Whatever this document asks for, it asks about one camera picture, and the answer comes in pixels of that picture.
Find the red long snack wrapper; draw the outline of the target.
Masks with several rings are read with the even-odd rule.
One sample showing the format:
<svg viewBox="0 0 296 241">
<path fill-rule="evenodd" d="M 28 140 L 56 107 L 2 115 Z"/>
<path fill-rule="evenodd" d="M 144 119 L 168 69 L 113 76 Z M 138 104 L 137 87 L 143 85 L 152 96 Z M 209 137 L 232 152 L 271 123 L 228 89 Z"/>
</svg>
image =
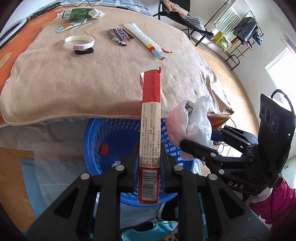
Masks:
<svg viewBox="0 0 296 241">
<path fill-rule="evenodd" d="M 142 79 L 142 112 L 138 160 L 138 202 L 159 202 L 161 157 L 161 68 L 153 62 Z"/>
</svg>

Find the white pink plastic bag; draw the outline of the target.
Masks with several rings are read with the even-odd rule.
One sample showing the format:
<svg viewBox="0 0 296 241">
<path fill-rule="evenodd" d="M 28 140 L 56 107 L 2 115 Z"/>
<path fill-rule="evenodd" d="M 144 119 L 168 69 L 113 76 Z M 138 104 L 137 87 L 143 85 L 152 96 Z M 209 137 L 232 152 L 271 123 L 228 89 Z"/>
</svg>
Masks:
<svg viewBox="0 0 296 241">
<path fill-rule="evenodd" d="M 183 101 L 166 118 L 166 130 L 171 143 L 179 147 L 182 140 L 189 140 L 212 147 L 212 127 L 207 117 L 212 97 L 205 95 L 196 102 Z"/>
</svg>

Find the white Lakers wristband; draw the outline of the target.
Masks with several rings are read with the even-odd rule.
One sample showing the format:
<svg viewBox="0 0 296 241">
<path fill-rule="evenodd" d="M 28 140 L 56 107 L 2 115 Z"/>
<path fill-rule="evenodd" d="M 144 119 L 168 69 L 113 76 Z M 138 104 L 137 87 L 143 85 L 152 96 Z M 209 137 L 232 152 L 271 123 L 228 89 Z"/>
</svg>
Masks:
<svg viewBox="0 0 296 241">
<path fill-rule="evenodd" d="M 85 50 L 92 48 L 95 39 L 90 36 L 70 36 L 64 40 L 64 48 L 67 50 Z"/>
</svg>

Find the brown Snickers wrapper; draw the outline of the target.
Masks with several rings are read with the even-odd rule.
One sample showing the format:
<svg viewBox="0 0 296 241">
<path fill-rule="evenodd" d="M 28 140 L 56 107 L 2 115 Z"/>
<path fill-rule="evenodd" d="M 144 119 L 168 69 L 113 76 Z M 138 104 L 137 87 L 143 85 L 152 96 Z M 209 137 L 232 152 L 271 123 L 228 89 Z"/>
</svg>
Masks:
<svg viewBox="0 0 296 241">
<path fill-rule="evenodd" d="M 131 41 L 134 37 L 126 32 L 122 28 L 115 28 L 115 29 L 109 29 L 107 31 L 108 36 L 112 41 L 117 42 L 120 46 L 127 46 L 127 42 Z"/>
</svg>

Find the orange floral bedsheet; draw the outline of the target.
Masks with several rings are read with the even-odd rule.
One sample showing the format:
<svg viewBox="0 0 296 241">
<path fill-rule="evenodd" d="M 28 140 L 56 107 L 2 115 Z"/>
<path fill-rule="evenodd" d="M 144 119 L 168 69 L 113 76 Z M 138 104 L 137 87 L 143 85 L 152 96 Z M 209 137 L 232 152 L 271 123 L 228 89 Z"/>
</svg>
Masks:
<svg viewBox="0 0 296 241">
<path fill-rule="evenodd" d="M 54 8 L 44 14 L 29 20 L 25 26 L 1 49 L 1 91 L 4 83 L 10 76 L 11 69 L 18 58 L 29 45 L 36 39 L 39 32 L 57 16 L 57 10 L 63 8 Z"/>
</svg>

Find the yellow box on rack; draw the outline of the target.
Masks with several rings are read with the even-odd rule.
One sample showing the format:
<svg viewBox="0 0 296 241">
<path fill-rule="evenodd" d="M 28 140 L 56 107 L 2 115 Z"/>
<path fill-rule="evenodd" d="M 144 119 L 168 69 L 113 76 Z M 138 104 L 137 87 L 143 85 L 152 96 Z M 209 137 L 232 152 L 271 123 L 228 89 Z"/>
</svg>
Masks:
<svg viewBox="0 0 296 241">
<path fill-rule="evenodd" d="M 232 45 L 228 38 L 221 32 L 218 32 L 212 41 L 223 52 L 227 51 L 228 48 Z"/>
</svg>

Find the black clothes drying rack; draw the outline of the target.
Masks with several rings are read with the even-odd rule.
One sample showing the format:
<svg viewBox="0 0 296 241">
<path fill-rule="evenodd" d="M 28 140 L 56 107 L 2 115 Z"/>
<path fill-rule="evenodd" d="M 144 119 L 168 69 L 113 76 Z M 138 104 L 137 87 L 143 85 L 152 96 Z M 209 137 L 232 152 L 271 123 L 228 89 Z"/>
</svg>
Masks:
<svg viewBox="0 0 296 241">
<path fill-rule="evenodd" d="M 245 56 L 247 50 L 252 50 L 254 44 L 261 45 L 263 42 L 264 33 L 246 1 L 225 1 L 205 25 L 209 24 L 223 33 L 232 44 L 223 52 L 210 41 L 226 55 L 224 62 L 231 70 L 239 66 L 240 58 Z"/>
</svg>

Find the blue plaid bedsheet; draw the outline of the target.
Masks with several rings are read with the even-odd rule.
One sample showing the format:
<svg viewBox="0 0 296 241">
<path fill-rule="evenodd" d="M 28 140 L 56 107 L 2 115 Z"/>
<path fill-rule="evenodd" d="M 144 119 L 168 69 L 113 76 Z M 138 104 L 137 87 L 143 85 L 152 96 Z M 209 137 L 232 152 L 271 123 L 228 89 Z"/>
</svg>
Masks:
<svg viewBox="0 0 296 241">
<path fill-rule="evenodd" d="M 147 16 L 152 16 L 149 9 L 138 0 L 98 0 L 98 1 L 60 1 L 61 6 L 107 6 L 121 9 L 128 9 Z"/>
</svg>

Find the green white milk carton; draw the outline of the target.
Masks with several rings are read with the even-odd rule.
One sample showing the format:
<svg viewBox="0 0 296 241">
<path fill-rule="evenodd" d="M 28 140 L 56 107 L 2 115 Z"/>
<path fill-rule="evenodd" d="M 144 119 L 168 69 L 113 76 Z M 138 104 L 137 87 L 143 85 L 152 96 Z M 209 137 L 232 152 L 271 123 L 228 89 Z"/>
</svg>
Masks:
<svg viewBox="0 0 296 241">
<path fill-rule="evenodd" d="M 105 16 L 105 13 L 98 9 L 75 8 L 66 9 L 58 13 L 57 16 L 66 20 L 100 19 Z"/>
</svg>

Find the beige fleece blanket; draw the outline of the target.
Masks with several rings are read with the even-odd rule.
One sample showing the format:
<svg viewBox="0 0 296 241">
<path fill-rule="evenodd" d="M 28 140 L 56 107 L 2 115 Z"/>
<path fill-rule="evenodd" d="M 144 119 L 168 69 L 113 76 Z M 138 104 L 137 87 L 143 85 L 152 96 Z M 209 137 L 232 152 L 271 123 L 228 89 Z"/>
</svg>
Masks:
<svg viewBox="0 0 296 241">
<path fill-rule="evenodd" d="M 140 73 L 156 57 L 137 38 L 121 47 L 107 31 L 135 23 L 172 54 L 161 67 L 161 117 L 185 100 L 212 97 L 209 114 L 232 114 L 223 86 L 184 32 L 133 11 L 103 7 L 105 16 L 63 33 L 52 20 L 16 59 L 1 91 L 1 114 L 10 125 L 58 118 L 140 118 Z M 92 48 L 67 50 L 70 36 L 90 36 Z"/>
</svg>

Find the light blue orange wrapper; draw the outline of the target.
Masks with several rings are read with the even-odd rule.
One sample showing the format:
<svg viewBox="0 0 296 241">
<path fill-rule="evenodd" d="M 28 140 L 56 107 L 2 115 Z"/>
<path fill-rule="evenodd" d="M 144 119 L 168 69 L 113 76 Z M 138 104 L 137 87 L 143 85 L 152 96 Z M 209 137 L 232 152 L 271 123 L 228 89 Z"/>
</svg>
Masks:
<svg viewBox="0 0 296 241">
<path fill-rule="evenodd" d="M 56 29 L 54 32 L 55 33 L 62 33 L 66 30 L 69 30 L 71 28 L 77 27 L 79 25 L 85 24 L 87 22 L 87 19 L 80 19 L 80 20 L 75 20 L 73 22 L 67 23 L 63 25 L 62 27 Z"/>
</svg>

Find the white long striped wrapper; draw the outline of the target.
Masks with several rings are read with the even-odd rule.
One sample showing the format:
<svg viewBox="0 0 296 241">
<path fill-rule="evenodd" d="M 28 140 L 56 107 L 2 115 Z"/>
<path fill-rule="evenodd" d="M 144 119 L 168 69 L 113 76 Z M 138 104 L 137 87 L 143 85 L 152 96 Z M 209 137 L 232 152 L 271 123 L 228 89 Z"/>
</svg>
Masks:
<svg viewBox="0 0 296 241">
<path fill-rule="evenodd" d="M 135 37 L 137 37 L 152 54 L 159 60 L 167 59 L 172 51 L 166 51 L 164 48 L 159 46 L 150 37 L 148 37 L 135 23 L 128 23 L 123 25 L 129 32 L 131 32 Z"/>
</svg>

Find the black folding chair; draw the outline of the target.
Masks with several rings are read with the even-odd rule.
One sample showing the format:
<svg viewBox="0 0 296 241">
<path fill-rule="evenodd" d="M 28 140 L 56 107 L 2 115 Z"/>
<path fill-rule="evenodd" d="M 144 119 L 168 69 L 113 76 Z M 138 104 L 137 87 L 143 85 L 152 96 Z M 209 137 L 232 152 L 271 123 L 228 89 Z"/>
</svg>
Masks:
<svg viewBox="0 0 296 241">
<path fill-rule="evenodd" d="M 190 15 L 191 1 L 159 1 L 158 12 L 153 17 L 158 17 L 158 20 L 162 16 L 169 18 L 170 20 L 179 23 L 187 28 L 188 38 L 192 39 L 192 34 L 198 32 L 202 35 L 199 41 L 195 41 L 195 46 L 198 46 L 204 38 L 213 40 L 215 38 L 212 32 L 209 32 L 205 26 L 201 23 L 198 17 Z"/>
</svg>

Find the red bottle cap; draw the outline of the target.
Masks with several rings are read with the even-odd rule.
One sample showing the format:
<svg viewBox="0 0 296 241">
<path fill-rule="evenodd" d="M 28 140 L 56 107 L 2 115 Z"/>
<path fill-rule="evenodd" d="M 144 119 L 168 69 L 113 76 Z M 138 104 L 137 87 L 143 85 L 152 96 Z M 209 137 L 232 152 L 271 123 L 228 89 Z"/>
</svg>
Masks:
<svg viewBox="0 0 296 241">
<path fill-rule="evenodd" d="M 100 155 L 107 156 L 108 148 L 109 148 L 108 144 L 102 144 L 100 147 Z"/>
</svg>

